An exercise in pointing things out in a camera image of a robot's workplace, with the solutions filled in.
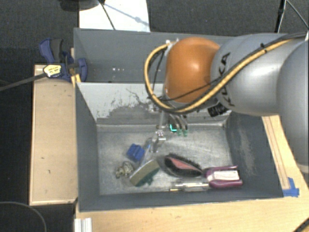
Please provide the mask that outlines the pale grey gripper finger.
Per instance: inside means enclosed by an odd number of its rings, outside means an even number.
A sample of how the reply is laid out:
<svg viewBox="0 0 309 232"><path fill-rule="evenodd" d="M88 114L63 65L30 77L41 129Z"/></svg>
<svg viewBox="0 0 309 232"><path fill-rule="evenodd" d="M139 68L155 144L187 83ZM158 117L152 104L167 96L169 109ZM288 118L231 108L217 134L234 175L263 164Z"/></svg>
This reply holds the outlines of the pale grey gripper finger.
<svg viewBox="0 0 309 232"><path fill-rule="evenodd" d="M158 152L159 147L166 141L166 136L163 130L157 130L152 137L151 152Z"/></svg>
<svg viewBox="0 0 309 232"><path fill-rule="evenodd" d="M153 145L152 138L148 138L144 144L144 150L145 150L144 156L143 156L144 161L146 161L148 154L151 152L152 145Z"/></svg>

